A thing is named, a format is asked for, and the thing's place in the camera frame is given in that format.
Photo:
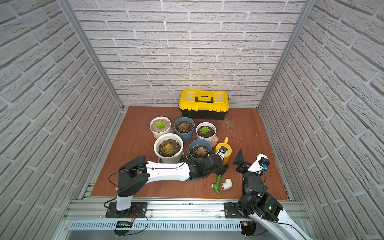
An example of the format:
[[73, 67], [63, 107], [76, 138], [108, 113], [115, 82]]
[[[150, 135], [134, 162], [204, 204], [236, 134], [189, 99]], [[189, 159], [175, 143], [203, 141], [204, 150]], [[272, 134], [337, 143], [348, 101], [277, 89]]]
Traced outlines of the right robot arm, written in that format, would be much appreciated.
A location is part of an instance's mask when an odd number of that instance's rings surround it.
[[243, 176], [242, 197], [235, 206], [241, 216], [255, 220], [278, 240], [311, 239], [292, 220], [282, 204], [268, 193], [268, 187], [262, 180], [270, 164], [266, 155], [259, 154], [251, 164], [246, 162], [243, 151], [239, 150], [233, 164]]

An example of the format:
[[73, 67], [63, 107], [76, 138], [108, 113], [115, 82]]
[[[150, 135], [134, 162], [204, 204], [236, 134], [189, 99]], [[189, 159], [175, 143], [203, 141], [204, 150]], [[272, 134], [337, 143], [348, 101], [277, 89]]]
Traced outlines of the small white ribbed pot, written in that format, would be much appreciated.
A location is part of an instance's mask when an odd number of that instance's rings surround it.
[[198, 124], [196, 129], [198, 139], [205, 140], [210, 144], [212, 144], [215, 140], [216, 131], [215, 125], [210, 122], [202, 122]]

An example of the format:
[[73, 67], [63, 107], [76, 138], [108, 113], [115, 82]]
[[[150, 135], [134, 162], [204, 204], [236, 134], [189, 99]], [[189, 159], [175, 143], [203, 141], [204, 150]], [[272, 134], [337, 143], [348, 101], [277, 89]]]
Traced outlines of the cream faceted pot clay soil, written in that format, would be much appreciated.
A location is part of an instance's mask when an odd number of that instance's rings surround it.
[[154, 118], [150, 122], [150, 129], [156, 139], [164, 134], [173, 133], [171, 121], [167, 117]]

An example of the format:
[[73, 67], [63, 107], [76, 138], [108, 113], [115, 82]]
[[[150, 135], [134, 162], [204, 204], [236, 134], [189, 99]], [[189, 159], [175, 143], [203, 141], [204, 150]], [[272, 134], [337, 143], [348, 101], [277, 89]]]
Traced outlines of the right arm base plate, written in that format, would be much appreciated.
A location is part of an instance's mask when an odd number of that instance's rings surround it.
[[225, 202], [224, 213], [226, 219], [249, 219], [244, 213], [241, 213], [237, 207], [237, 203]]

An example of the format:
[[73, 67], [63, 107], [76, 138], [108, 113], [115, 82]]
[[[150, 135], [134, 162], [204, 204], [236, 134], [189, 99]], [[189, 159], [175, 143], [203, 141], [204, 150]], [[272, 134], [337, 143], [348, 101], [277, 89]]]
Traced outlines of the white pipe elbow fitting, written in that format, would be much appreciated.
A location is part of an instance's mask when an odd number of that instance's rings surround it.
[[229, 190], [232, 188], [233, 182], [231, 179], [226, 179], [224, 182], [222, 182], [222, 188], [224, 191]]

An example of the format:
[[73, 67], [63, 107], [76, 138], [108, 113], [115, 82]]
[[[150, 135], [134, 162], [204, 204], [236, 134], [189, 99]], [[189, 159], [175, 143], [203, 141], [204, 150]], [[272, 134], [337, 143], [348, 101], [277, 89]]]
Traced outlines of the yellow watering can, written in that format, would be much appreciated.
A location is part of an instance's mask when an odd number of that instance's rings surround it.
[[216, 154], [222, 158], [223, 165], [226, 165], [229, 162], [230, 156], [232, 154], [232, 148], [228, 142], [229, 138], [226, 137], [224, 142], [218, 143], [216, 145]]

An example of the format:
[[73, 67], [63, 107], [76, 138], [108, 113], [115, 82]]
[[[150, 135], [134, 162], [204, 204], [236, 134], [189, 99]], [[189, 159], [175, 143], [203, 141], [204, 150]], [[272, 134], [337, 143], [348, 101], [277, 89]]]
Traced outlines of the large white round pot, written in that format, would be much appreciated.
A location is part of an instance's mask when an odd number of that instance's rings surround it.
[[183, 161], [184, 143], [176, 134], [164, 134], [155, 141], [154, 151], [161, 164], [176, 164]]

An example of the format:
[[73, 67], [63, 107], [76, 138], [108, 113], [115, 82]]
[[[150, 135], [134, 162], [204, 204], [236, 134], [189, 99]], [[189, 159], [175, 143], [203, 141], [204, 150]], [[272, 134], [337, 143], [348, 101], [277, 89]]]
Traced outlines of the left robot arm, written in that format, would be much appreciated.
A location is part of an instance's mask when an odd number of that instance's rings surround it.
[[211, 154], [207, 158], [187, 160], [183, 163], [160, 164], [147, 161], [145, 156], [139, 156], [120, 167], [117, 172], [116, 210], [129, 210], [133, 196], [152, 182], [196, 182], [212, 173], [222, 176], [229, 167], [228, 164], [223, 164], [223, 160], [220, 155]]

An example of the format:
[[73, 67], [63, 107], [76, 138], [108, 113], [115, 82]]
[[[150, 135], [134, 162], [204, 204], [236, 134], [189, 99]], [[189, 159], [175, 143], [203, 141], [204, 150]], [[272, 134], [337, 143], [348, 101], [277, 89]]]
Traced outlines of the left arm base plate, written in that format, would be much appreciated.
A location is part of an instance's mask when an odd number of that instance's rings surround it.
[[147, 202], [132, 202], [131, 207], [127, 210], [118, 211], [117, 203], [115, 201], [110, 202], [107, 207], [106, 218], [133, 218], [142, 217], [147, 212]]

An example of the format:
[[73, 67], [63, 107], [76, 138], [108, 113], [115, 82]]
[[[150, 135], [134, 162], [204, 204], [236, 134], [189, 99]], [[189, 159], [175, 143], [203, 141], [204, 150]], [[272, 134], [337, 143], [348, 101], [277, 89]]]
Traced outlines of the blue-grey plant pot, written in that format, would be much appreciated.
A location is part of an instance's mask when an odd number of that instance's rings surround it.
[[191, 118], [181, 117], [175, 121], [174, 128], [183, 142], [187, 142], [193, 138], [195, 122]]
[[206, 140], [194, 140], [189, 146], [190, 159], [207, 158], [211, 153], [211, 144]]

